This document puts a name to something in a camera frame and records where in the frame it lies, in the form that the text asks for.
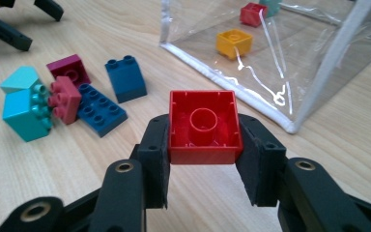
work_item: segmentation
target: lego brick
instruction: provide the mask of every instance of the lego brick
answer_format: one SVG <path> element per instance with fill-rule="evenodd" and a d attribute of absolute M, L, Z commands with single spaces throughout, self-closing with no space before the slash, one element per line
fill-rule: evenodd
<path fill-rule="evenodd" d="M 267 17 L 272 17 L 275 16 L 281 9 L 279 6 L 279 3 L 281 2 L 282 0 L 260 0 L 259 4 L 267 6 Z"/>
<path fill-rule="evenodd" d="M 91 85 L 80 85 L 79 92 L 82 95 L 82 101 L 77 110 L 77 116 L 86 122 L 99 137 L 105 136 L 128 118 L 123 108 Z"/>
<path fill-rule="evenodd" d="M 143 75 L 134 57 L 128 55 L 120 61 L 109 60 L 105 67 L 118 103 L 147 95 Z"/>
<path fill-rule="evenodd" d="M 47 100 L 47 104 L 53 107 L 53 115 L 66 125 L 73 123 L 82 96 L 71 80 L 67 76 L 58 76 L 56 81 L 51 83 L 50 92 L 52 96 Z"/>
<path fill-rule="evenodd" d="M 267 6 L 248 3 L 245 7 L 241 8 L 240 21 L 244 24 L 258 27 L 261 25 L 260 13 L 262 13 L 263 18 L 266 18 L 267 11 Z"/>
<path fill-rule="evenodd" d="M 26 142 L 47 136 L 52 127 L 46 92 L 25 89 L 5 98 L 2 118 Z"/>
<path fill-rule="evenodd" d="M 33 89 L 35 86 L 42 85 L 38 73 L 33 67 L 21 66 L 0 84 L 0 88 L 10 94 L 19 90 Z"/>
<path fill-rule="evenodd" d="M 68 76 L 73 85 L 78 88 L 81 84 L 90 84 L 91 81 L 86 73 L 83 63 L 76 54 L 46 65 L 56 79 L 59 75 Z"/>
<path fill-rule="evenodd" d="M 172 91 L 172 164 L 232 164 L 243 150 L 233 91 Z"/>
<path fill-rule="evenodd" d="M 216 50 L 230 60 L 235 60 L 238 54 L 243 56 L 248 53 L 251 50 L 251 45 L 252 36 L 238 29 L 232 29 L 216 35 Z"/>

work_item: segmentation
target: clear plastic bag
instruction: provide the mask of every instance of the clear plastic bag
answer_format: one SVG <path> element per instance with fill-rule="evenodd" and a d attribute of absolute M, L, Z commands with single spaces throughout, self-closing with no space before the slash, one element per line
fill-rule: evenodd
<path fill-rule="evenodd" d="M 247 3 L 162 0 L 160 44 L 295 133 L 371 62 L 371 1 L 288 0 L 258 27 L 240 22 Z M 217 34 L 231 29 L 253 37 L 236 60 L 215 49 Z"/>

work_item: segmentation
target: dark blue duplo brick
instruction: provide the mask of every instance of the dark blue duplo brick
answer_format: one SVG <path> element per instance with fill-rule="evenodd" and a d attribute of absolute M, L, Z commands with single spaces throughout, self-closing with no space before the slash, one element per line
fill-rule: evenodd
<path fill-rule="evenodd" d="M 128 55 L 120 61 L 109 60 L 105 67 L 118 103 L 147 95 L 143 75 L 134 57 Z"/>
<path fill-rule="evenodd" d="M 77 116 L 86 122 L 99 137 L 105 136 L 128 118 L 123 108 L 91 85 L 80 85 L 79 92 L 82 95 L 82 101 Z"/>

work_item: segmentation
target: wooden table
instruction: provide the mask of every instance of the wooden table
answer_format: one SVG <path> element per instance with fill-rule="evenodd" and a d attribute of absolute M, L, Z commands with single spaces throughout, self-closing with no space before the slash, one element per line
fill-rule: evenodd
<path fill-rule="evenodd" d="M 154 1 L 58 1 L 65 10 L 54 22 L 30 1 L 1 9 L 0 18 L 34 41 L 19 52 L 0 41 L 0 83 L 20 66 L 33 66 L 48 85 L 46 64 L 78 54 L 93 85 L 114 100 L 104 64 L 134 56 L 149 94 L 120 104 L 128 120 L 104 138 L 82 121 L 54 120 L 50 135 L 23 142 L 1 119 L 0 224 L 18 205 L 57 196 L 65 205 L 98 189 L 107 166 L 128 158 L 150 119 L 168 112 L 169 92 L 218 90 L 158 46 L 160 3 Z M 296 135 L 238 101 L 240 113 L 256 117 L 287 147 L 288 157 L 319 162 L 349 194 L 371 202 L 371 65 L 312 115 Z M 275 208 L 251 207 L 234 165 L 172 166 L 168 210 L 149 210 L 149 231 L 280 231 Z"/>

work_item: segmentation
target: red duplo brick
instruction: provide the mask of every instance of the red duplo brick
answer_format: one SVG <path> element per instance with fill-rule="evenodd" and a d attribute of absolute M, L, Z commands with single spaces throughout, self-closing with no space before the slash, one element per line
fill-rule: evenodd
<path fill-rule="evenodd" d="M 81 84 L 91 83 L 80 57 L 76 54 L 47 64 L 46 66 L 55 79 L 59 75 L 68 76 L 76 89 Z"/>
<path fill-rule="evenodd" d="M 262 10 L 263 18 L 267 17 L 267 6 L 248 3 L 245 7 L 241 8 L 240 21 L 244 24 L 257 27 L 261 25 L 260 12 Z"/>
<path fill-rule="evenodd" d="M 50 84 L 52 96 L 47 104 L 53 108 L 53 115 L 60 118 L 66 125 L 76 120 L 77 109 L 82 96 L 67 76 L 58 76 L 55 82 Z"/>
<path fill-rule="evenodd" d="M 233 91 L 172 91 L 172 164 L 232 164 L 243 150 Z"/>

